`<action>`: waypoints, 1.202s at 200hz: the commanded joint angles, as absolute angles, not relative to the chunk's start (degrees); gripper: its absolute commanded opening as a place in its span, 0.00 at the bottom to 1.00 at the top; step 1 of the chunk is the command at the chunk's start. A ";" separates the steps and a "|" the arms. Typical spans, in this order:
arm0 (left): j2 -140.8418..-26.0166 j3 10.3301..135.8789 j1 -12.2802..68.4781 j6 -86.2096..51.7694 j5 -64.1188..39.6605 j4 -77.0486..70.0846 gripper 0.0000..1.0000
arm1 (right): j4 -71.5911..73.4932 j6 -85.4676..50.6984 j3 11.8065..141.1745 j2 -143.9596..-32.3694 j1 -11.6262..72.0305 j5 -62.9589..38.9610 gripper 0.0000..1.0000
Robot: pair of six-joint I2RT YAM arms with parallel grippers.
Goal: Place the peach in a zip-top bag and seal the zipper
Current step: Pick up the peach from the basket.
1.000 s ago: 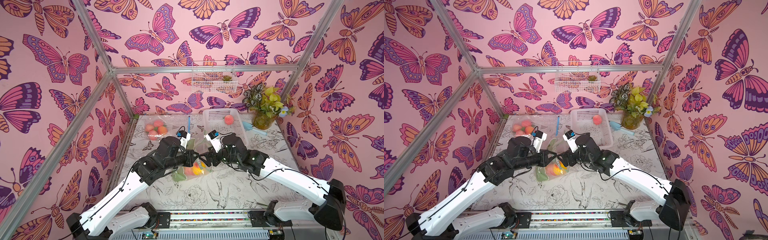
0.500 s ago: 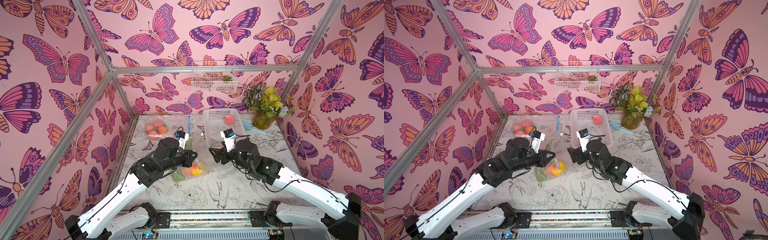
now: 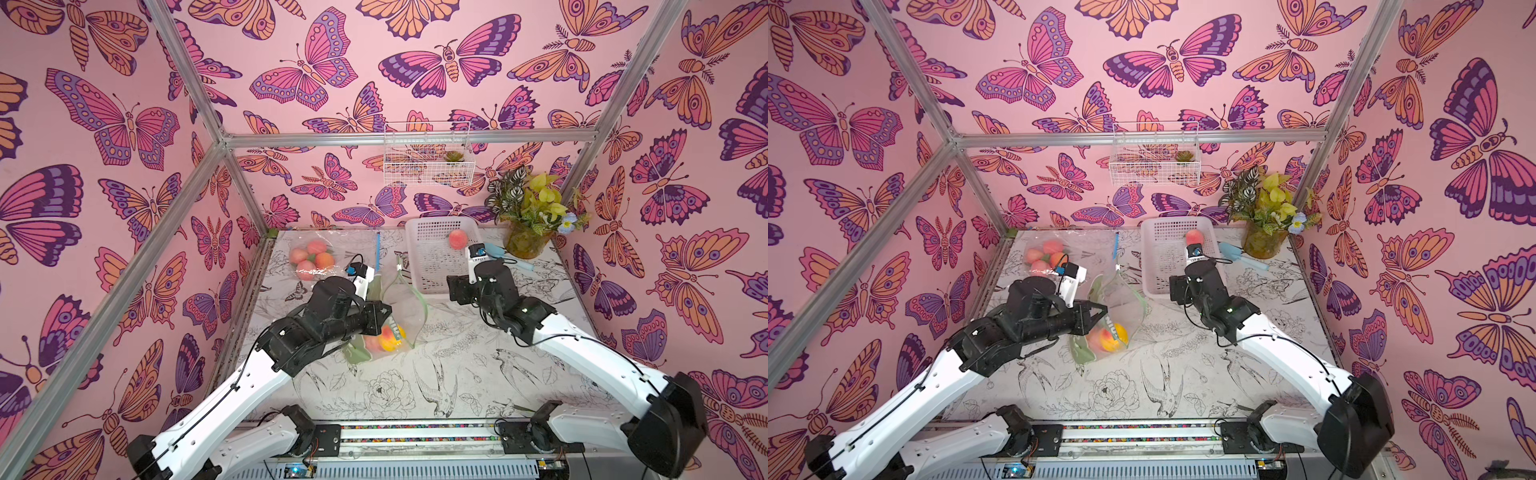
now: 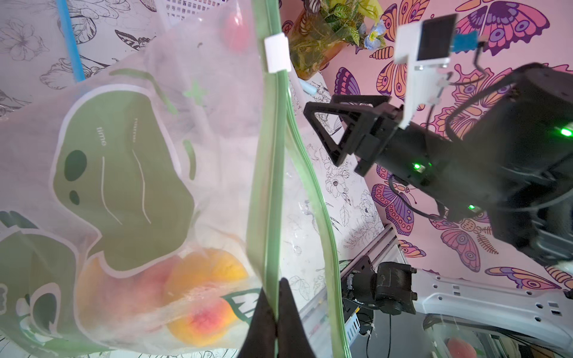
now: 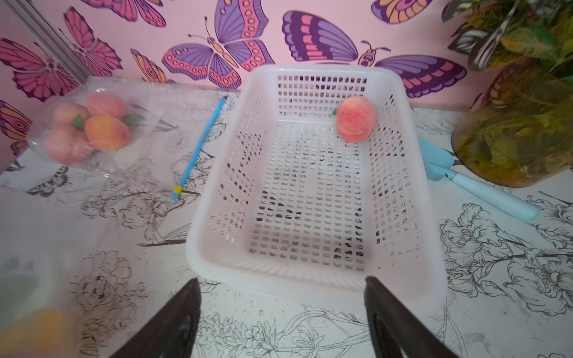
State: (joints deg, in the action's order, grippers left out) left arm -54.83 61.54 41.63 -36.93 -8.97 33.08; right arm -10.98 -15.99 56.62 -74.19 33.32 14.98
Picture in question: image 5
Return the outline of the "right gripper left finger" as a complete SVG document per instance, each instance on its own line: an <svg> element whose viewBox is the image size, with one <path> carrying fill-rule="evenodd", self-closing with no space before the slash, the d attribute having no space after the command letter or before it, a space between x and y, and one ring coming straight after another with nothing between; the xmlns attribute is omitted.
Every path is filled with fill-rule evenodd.
<svg viewBox="0 0 573 358"><path fill-rule="evenodd" d="M189 280L127 343L117 357L190 357L201 316L198 279Z"/></svg>

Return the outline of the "yellow peach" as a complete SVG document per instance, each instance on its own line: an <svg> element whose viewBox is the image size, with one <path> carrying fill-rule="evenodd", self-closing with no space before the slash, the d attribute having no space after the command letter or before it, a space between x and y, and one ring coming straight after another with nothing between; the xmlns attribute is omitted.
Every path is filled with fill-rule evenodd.
<svg viewBox="0 0 573 358"><path fill-rule="evenodd" d="M66 320L60 310L39 310L1 329L1 357L60 357Z"/></svg>

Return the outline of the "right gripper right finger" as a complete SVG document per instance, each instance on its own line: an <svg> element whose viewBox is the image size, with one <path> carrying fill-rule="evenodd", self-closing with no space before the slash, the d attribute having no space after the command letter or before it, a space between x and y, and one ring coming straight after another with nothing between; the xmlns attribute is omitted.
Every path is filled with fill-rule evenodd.
<svg viewBox="0 0 573 358"><path fill-rule="evenodd" d="M389 289L366 278L364 302L376 357L455 357Z"/></svg>

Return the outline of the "orange-red peach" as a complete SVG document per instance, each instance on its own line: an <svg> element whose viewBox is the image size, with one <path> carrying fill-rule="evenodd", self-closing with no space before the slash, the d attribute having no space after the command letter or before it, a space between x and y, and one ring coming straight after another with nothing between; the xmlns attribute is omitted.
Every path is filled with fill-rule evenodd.
<svg viewBox="0 0 573 358"><path fill-rule="evenodd" d="M89 144L103 152L113 152L127 146L130 141L128 126L120 119L101 115L89 118L84 124Z"/></svg>

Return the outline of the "clear green-zipper zip-top bag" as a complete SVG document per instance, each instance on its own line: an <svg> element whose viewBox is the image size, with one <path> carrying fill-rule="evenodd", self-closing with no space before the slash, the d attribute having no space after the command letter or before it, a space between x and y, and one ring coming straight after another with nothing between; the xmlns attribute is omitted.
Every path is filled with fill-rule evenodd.
<svg viewBox="0 0 573 358"><path fill-rule="evenodd" d="M60 310L67 343L60 357L75 357L82 310L69 279L104 231L74 208L2 189L1 329L39 310Z"/></svg>

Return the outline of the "clear blue-zipper zip-top bag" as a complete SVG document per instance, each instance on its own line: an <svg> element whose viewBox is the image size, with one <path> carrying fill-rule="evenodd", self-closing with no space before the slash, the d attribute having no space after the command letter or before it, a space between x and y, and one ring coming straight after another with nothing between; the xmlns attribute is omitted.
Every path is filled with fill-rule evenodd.
<svg viewBox="0 0 573 358"><path fill-rule="evenodd" d="M197 151L223 102L208 89L91 78L34 117L22 156L26 181L66 166L170 200L187 176L175 178L171 163Z"/></svg>

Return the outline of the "pink peach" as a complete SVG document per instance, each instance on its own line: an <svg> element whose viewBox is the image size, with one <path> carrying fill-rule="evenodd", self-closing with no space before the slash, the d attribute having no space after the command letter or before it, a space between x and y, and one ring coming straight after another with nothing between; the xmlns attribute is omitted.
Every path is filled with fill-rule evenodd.
<svg viewBox="0 0 573 358"><path fill-rule="evenodd" d="M90 113L85 106L76 103L63 103L59 105L52 114L54 125L72 125L74 119L80 116L82 122L90 117Z"/></svg>
<svg viewBox="0 0 573 358"><path fill-rule="evenodd" d="M53 160L67 166L81 162L93 153L83 131L63 125L46 134L45 148Z"/></svg>
<svg viewBox="0 0 573 358"><path fill-rule="evenodd" d="M113 92L93 92L87 99L86 108L91 116L109 115L122 118L130 113L123 98Z"/></svg>
<svg viewBox="0 0 573 358"><path fill-rule="evenodd" d="M337 108L336 127L347 143L362 143L374 131L376 111L370 100L360 96L347 98Z"/></svg>

